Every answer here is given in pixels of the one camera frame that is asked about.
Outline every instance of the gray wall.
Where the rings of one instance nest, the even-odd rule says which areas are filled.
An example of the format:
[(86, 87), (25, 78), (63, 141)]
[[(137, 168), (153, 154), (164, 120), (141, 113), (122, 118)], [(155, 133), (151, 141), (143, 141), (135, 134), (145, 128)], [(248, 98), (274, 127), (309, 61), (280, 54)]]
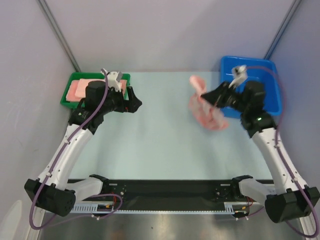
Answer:
[[(31, 206), (24, 184), (63, 138), (69, 111), (59, 102), (73, 68), (35, 0), (1, 0), (0, 13), (0, 223), (21, 200), (21, 240)], [(0, 239), (7, 240), (2, 226)]]
[(293, 0), (47, 0), (82, 71), (219, 70), (263, 58)]
[[(303, 1), (272, 59), (285, 85), (281, 135), (300, 174), (320, 188), (320, 1)], [(320, 203), (317, 205), (320, 215)]]

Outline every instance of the plastic tray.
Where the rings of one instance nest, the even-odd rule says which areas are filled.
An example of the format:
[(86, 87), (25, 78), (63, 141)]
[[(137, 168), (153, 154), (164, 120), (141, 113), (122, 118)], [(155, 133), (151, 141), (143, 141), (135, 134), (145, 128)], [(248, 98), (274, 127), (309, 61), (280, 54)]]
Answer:
[[(130, 74), (128, 73), (124, 73), (122, 76), (123, 80), (126, 80), (126, 87), (130, 86)], [(67, 101), (66, 100), (66, 96), (69, 90), (69, 87), (71, 85), (71, 82), (73, 80), (79, 80), (79, 79), (104, 79), (105, 76), (102, 73), (99, 72), (74, 72), (71, 74), (68, 83), (66, 84), (64, 93), (62, 95), (61, 101), (60, 103), (63, 106), (66, 106), (67, 108), (70, 109), (76, 109), (78, 106), (78, 102), (72, 102), (72, 101)], [(124, 94), (124, 99), (127, 99), (127, 91)]]
[[(233, 80), (232, 68), (239, 65), (247, 66), (262, 66), (277, 73), (276, 65), (269, 60), (259, 58), (237, 57), (237, 56), (224, 56), (221, 59), (221, 72), (220, 83), (231, 82)], [(248, 69), (247, 81), (255, 80), (264, 83), (266, 96), (264, 99), (264, 110), (272, 116), (278, 116), (282, 112), (282, 101), (280, 95), (280, 89), (276, 79), (263, 69)], [(246, 82), (237, 87), (237, 91), (242, 92), (245, 88)], [(232, 109), (231, 107), (225, 107), (222, 109), (224, 116), (228, 118), (239, 119), (241, 113)]]

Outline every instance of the light blue tabletop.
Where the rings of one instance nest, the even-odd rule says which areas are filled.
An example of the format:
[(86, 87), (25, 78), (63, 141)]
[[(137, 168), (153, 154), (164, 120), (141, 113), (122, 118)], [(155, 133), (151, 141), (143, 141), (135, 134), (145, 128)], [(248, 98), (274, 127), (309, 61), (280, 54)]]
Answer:
[(136, 113), (112, 112), (85, 146), (71, 179), (98, 174), (130, 180), (224, 180), (241, 175), (272, 179), (239, 119), (222, 131), (202, 128), (188, 109), (191, 75), (219, 85), (218, 72), (132, 72), (143, 105)]

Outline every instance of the pink cloth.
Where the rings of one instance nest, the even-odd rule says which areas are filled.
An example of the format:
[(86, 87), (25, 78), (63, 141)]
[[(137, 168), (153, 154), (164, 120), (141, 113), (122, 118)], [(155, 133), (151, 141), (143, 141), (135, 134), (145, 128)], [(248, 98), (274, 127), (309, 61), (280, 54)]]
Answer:
[(93, 81), (105, 81), (104, 79), (84, 79), (84, 78), (81, 78), (79, 80), (79, 83), (78, 83), (78, 87), (76, 88), (76, 91), (75, 91), (75, 96), (77, 98), (80, 98), (80, 99), (84, 99), (86, 97), (86, 87), (88, 86), (88, 84), (90, 82), (93, 82)]
[(121, 79), (120, 83), (121, 83), (122, 94), (124, 96), (127, 90), (127, 80)]
[[(68, 102), (80, 102), (82, 98), (86, 97), (86, 87), (92, 81), (104, 81), (104, 80), (103, 79), (83, 79), (83, 78), (80, 80), (73, 80), (70, 84), (70, 87), (66, 94), (65, 99)], [(121, 83), (122, 94), (125, 95), (127, 80), (121, 79), (120, 83)]]
[(68, 90), (68, 93), (65, 96), (65, 99), (68, 102), (80, 102), (81, 98), (80, 97), (76, 97), (76, 90), (77, 90), (77, 87), (78, 87), (78, 83), (79, 83), (79, 80), (73, 80), (71, 82), (69, 90)]
[(224, 118), (224, 114), (219, 108), (207, 103), (200, 96), (207, 92), (206, 82), (199, 76), (191, 76), (190, 83), (195, 89), (195, 94), (189, 101), (189, 109), (192, 111), (195, 119), (206, 129), (222, 130), (229, 126)]

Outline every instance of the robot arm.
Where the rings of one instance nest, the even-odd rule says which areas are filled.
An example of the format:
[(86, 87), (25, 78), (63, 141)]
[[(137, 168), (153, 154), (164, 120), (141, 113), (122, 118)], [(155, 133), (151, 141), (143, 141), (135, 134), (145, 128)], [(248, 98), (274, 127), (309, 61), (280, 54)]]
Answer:
[[(302, 186), (313, 206), (319, 200), (320, 193), (316, 187), (309, 187), (298, 173), (280, 137), (276, 145), (277, 125), (263, 109), (266, 96), (264, 85), (257, 81), (247, 81), (244, 91), (239, 93), (236, 87), (247, 78), (245, 66), (237, 67), (232, 72), (235, 78), (231, 84), (223, 82), (217, 89), (201, 97), (218, 108), (231, 107), (241, 112), (241, 124), (261, 151), (274, 182), (274, 187), (268, 187), (249, 175), (235, 177), (231, 184), (234, 197), (247, 196), (259, 202), (265, 206), (268, 216), (275, 223), (308, 216), (311, 209), (295, 182)], [(282, 152), (294, 179), (278, 151)]]
[[(36, 180), (28, 179), (25, 183), (24, 189), (32, 201), (41, 184), (45, 183), (37, 198), (37, 207), (64, 217), (69, 214), (76, 201), (107, 191), (108, 179), (99, 175), (91, 175), (85, 180), (71, 184), (68, 184), (68, 179), (82, 149), (104, 121), (104, 115), (110, 112), (135, 113), (142, 105), (131, 86), (126, 89), (129, 100), (124, 99), (119, 84), (121, 72), (108, 72), (108, 76), (108, 92), (97, 114), (85, 124), (103, 99), (106, 89), (103, 81), (89, 83), (85, 89), (86, 97), (72, 112), (64, 138), (52, 160)], [(74, 134), (82, 124), (85, 125)]]

